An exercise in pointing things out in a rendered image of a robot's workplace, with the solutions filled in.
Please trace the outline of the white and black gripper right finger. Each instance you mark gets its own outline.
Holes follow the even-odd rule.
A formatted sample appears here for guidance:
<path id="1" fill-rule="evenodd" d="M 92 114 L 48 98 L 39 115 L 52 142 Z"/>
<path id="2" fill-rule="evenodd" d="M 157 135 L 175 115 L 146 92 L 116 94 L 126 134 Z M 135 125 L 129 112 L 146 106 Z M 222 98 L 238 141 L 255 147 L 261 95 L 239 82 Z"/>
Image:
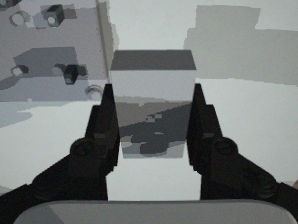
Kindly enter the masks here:
<path id="1" fill-rule="evenodd" d="M 223 137 L 214 105 L 206 104 L 200 83 L 194 87 L 186 144 L 189 164 L 201 175 L 200 200 L 262 200 L 280 205 L 298 223 L 298 189 L 276 182 L 239 154 L 232 139 Z"/>

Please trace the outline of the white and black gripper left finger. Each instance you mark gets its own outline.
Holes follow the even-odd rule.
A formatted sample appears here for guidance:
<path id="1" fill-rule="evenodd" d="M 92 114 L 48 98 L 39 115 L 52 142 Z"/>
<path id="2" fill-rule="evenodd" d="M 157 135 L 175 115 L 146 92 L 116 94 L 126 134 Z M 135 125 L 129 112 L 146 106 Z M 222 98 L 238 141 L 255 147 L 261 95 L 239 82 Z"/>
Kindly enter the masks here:
<path id="1" fill-rule="evenodd" d="M 106 176 L 118 164 L 119 147 L 112 84 L 105 84 L 101 104 L 92 106 L 85 136 L 72 143 L 70 153 L 31 184 L 0 196 L 0 224 L 13 224 L 25 210 L 67 196 L 68 200 L 108 200 Z"/>

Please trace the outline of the grey fixture plate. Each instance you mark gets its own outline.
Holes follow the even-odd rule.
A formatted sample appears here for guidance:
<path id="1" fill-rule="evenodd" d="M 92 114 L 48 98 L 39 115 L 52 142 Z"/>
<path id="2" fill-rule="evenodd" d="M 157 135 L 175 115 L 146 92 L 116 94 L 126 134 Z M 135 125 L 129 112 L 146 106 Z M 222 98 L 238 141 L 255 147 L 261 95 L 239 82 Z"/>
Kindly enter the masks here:
<path id="1" fill-rule="evenodd" d="M 49 27 L 45 12 L 62 5 L 65 19 Z M 22 11 L 22 25 L 12 16 Z M 55 64 L 66 70 L 76 64 L 78 77 L 66 85 L 63 73 L 52 73 Z M 26 71 L 13 73 L 17 65 Z M 92 101 L 87 88 L 110 84 L 99 0 L 22 0 L 0 8 L 0 102 Z"/>

